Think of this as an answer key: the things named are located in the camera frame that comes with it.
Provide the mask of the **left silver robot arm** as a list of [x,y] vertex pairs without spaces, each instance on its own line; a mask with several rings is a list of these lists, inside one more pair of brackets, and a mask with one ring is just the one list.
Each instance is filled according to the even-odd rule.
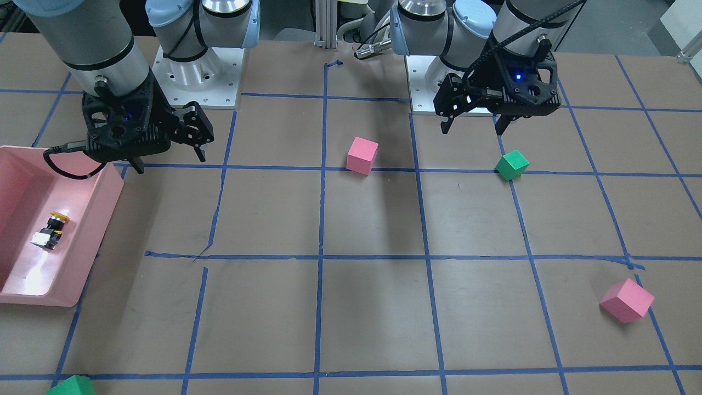
[[434,82],[441,132],[476,108],[511,122],[560,108],[553,43],[583,1],[396,1],[389,37],[398,55],[434,56],[444,74]]

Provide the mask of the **green cube near left arm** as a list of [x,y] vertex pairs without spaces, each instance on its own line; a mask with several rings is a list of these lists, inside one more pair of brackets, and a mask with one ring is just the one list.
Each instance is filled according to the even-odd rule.
[[530,162],[519,150],[512,150],[499,159],[495,170],[506,182],[520,177],[529,167]]

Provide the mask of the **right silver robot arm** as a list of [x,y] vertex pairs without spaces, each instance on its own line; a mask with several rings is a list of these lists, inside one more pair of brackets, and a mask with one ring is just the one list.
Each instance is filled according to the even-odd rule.
[[259,1],[147,1],[160,40],[162,72],[138,47],[118,1],[17,1],[83,89],[86,137],[43,152],[46,164],[75,180],[109,162],[144,172],[143,157],[172,143],[191,146],[200,162],[214,130],[202,105],[224,87],[228,66],[216,48],[253,48]]

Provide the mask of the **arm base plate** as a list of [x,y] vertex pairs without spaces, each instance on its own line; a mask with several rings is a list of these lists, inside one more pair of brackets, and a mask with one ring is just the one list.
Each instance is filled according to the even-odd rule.
[[196,101],[204,109],[233,110],[245,54],[243,48],[209,48],[200,59],[178,63],[163,57],[160,47],[151,70],[174,108]]
[[435,115],[433,99],[439,89],[439,83],[443,82],[449,73],[462,77],[464,72],[446,66],[439,56],[411,55],[405,57],[405,62],[412,113]]

